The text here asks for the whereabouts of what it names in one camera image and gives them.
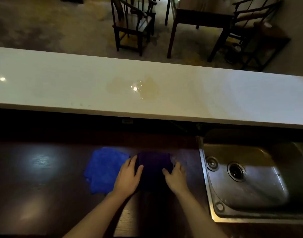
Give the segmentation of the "small round sink overflow cap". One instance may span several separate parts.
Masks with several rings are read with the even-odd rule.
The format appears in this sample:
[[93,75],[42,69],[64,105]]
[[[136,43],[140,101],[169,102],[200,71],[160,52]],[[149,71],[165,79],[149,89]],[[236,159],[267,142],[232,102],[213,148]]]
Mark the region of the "small round sink overflow cap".
[[206,166],[208,170],[212,172],[216,172],[219,169],[219,162],[218,160],[213,156],[207,156],[206,157]]

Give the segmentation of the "person's left forearm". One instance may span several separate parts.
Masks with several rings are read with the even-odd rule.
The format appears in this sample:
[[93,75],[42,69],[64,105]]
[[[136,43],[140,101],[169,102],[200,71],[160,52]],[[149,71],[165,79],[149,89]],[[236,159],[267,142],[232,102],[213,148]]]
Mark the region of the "person's left forearm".
[[110,192],[62,238],[103,238],[116,212],[131,195],[120,191]]

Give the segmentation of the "round sink drain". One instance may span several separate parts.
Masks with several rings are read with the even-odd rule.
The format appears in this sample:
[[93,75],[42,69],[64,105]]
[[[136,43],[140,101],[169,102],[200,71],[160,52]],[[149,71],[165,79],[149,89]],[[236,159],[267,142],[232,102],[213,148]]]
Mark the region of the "round sink drain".
[[246,170],[237,162],[230,162],[227,165],[227,172],[231,179],[236,182],[244,182],[246,178]]

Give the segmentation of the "person's left hand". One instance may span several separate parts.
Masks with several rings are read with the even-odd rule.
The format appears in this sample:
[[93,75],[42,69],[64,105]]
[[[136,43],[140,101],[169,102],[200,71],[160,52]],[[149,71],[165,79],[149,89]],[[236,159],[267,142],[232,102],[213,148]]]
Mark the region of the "person's left hand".
[[131,196],[140,183],[141,178],[135,178],[135,164],[137,158],[138,156],[134,156],[122,164],[114,184],[114,189],[112,192],[124,199]]

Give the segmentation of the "stainless steel sink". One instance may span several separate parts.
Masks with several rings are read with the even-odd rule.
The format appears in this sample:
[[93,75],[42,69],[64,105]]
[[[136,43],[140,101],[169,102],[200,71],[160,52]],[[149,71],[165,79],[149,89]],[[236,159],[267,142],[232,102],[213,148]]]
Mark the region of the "stainless steel sink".
[[[196,139],[213,221],[303,224],[303,143]],[[207,156],[218,160],[216,172],[208,170]],[[244,167],[244,182],[230,178],[230,162]]]

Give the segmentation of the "yellowish liquid spill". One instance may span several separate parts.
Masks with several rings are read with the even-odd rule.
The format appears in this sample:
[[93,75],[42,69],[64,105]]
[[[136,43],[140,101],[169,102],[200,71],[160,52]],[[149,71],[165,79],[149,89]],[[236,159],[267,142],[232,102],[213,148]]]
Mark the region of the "yellowish liquid spill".
[[114,95],[135,96],[139,100],[154,100],[160,93],[159,85],[151,77],[115,77],[106,85],[106,90]]

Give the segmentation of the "dark wooden table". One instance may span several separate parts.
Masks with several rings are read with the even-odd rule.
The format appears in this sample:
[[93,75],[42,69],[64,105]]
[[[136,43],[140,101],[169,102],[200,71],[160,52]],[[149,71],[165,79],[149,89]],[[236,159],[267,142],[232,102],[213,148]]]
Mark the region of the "dark wooden table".
[[172,10],[173,26],[169,42],[167,58],[171,58],[171,51],[178,24],[222,28],[208,62],[212,62],[217,51],[225,43],[228,30],[234,16],[235,0],[168,0],[165,25],[168,24],[169,9]]

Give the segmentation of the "dark purple cloth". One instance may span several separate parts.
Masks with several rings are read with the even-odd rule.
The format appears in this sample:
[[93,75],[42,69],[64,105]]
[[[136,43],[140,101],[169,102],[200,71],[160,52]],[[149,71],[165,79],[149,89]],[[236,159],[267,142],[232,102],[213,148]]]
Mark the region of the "dark purple cloth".
[[162,170],[166,169],[169,173],[173,170],[170,153],[146,151],[137,154],[135,162],[135,173],[138,167],[143,165],[143,171],[137,191],[144,192],[165,192],[169,190]]

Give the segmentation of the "person's right hand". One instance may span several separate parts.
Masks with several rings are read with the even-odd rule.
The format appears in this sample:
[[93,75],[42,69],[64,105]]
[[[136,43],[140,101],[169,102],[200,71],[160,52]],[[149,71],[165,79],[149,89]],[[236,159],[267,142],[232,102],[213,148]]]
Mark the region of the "person's right hand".
[[187,185],[185,168],[178,160],[175,160],[171,175],[172,180],[166,181],[166,184],[176,196],[185,195],[190,192]]

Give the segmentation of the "blue microfibre cloth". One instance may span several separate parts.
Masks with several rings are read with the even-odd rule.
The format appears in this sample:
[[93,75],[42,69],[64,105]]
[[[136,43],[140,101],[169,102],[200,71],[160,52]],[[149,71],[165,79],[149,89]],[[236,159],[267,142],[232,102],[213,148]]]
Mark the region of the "blue microfibre cloth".
[[92,195],[110,193],[122,164],[129,158],[129,154],[114,148],[103,147],[95,150],[83,173],[90,185],[90,193]]

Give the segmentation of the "person's right forearm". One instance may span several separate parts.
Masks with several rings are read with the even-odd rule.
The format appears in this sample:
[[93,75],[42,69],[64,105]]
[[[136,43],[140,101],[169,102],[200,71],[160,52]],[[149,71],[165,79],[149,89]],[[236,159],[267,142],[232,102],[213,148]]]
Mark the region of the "person's right forearm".
[[188,190],[175,192],[193,238],[228,238]]

